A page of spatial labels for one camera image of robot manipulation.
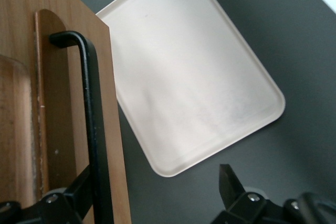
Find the white tray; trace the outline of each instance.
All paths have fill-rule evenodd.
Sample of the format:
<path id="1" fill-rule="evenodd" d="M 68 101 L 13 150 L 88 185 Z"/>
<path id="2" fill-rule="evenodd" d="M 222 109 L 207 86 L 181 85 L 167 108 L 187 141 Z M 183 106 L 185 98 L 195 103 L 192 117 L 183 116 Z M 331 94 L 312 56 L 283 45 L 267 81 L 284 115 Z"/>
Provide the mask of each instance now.
<path id="1" fill-rule="evenodd" d="M 97 15 L 110 27 L 118 101 L 159 175 L 282 114 L 284 96 L 216 0 L 115 0 Z"/>

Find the wooden board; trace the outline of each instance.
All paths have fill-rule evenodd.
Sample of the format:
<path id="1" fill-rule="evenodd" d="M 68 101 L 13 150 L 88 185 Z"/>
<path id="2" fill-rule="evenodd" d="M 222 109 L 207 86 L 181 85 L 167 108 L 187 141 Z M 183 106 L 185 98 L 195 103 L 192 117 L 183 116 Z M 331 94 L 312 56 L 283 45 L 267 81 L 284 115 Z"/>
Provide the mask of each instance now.
<path id="1" fill-rule="evenodd" d="M 35 185 L 32 193 L 39 198 L 42 178 L 40 172 L 40 145 L 38 127 L 38 102 L 36 78 L 36 53 L 34 36 L 34 13 L 49 9 L 56 13 L 67 30 L 76 30 L 90 39 L 96 47 L 99 63 L 101 98 L 107 153 L 110 171 L 110 184 L 115 223 L 131 223 L 127 182 L 124 169 L 123 151 L 119 126 L 116 93 L 114 88 L 111 45 L 108 27 L 80 0 L 0 0 L 0 54 L 20 61 L 28 69 L 31 81 L 32 125 L 36 157 Z M 71 109 L 75 143 L 76 170 L 79 174 L 88 165 L 86 145 L 85 115 L 80 79 L 80 59 L 78 49 L 68 49 Z M 1 156 L 12 162 L 11 157 L 1 152 Z"/>
<path id="2" fill-rule="evenodd" d="M 53 12 L 35 14 L 39 141 L 43 193 L 68 187 L 76 178 L 68 54 L 49 42 L 49 35 L 65 31 Z"/>

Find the black metal handle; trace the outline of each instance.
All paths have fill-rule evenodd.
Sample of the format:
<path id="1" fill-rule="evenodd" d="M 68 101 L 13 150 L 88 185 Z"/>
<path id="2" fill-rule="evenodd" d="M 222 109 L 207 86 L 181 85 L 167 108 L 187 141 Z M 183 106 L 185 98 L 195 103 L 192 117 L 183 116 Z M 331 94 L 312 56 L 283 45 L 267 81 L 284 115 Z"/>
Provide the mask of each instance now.
<path id="1" fill-rule="evenodd" d="M 113 223 L 96 49 L 90 40 L 76 31 L 62 31 L 52 34 L 49 36 L 49 41 L 59 48 L 75 45 L 79 47 L 94 220 L 96 224 Z"/>

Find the dark gray surface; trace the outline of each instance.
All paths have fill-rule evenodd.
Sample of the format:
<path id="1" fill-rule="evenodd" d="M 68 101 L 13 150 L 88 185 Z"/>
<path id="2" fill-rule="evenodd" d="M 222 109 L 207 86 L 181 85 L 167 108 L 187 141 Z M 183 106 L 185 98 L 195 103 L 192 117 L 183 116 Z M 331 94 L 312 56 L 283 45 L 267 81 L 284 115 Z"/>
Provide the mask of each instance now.
<path id="1" fill-rule="evenodd" d="M 82 0 L 94 12 L 113 0 Z M 277 204 L 313 191 L 336 201 L 336 15 L 321 0 L 218 0 L 286 98 L 276 122 L 173 178 L 150 168 L 120 110 L 132 221 L 210 223 L 218 165 Z"/>

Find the metal screw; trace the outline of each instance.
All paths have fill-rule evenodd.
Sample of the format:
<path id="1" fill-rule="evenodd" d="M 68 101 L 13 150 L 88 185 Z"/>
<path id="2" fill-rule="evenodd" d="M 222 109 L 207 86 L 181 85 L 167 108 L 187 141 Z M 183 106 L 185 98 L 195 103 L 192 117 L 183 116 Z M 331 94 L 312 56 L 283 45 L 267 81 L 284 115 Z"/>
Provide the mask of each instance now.
<path id="1" fill-rule="evenodd" d="M 256 195 L 256 194 L 249 194 L 249 195 L 247 195 L 247 197 L 248 197 L 251 201 L 253 201 L 253 202 L 260 201 L 259 196 Z"/>
<path id="2" fill-rule="evenodd" d="M 5 212 L 5 211 L 7 211 L 7 210 L 10 210 L 11 209 L 11 205 L 10 205 L 10 203 L 7 203 L 5 206 L 3 206 L 2 208 L 0 208 L 0 213 L 1 212 Z"/>
<path id="3" fill-rule="evenodd" d="M 58 196 L 56 194 L 54 194 L 54 195 L 50 196 L 49 198 L 47 198 L 46 202 L 47 203 L 53 203 L 57 199 L 58 199 Z"/>
<path id="4" fill-rule="evenodd" d="M 292 207 L 294 207 L 295 210 L 299 210 L 299 204 L 298 204 L 297 201 L 293 201 L 293 202 L 291 203 L 291 205 L 292 205 Z"/>

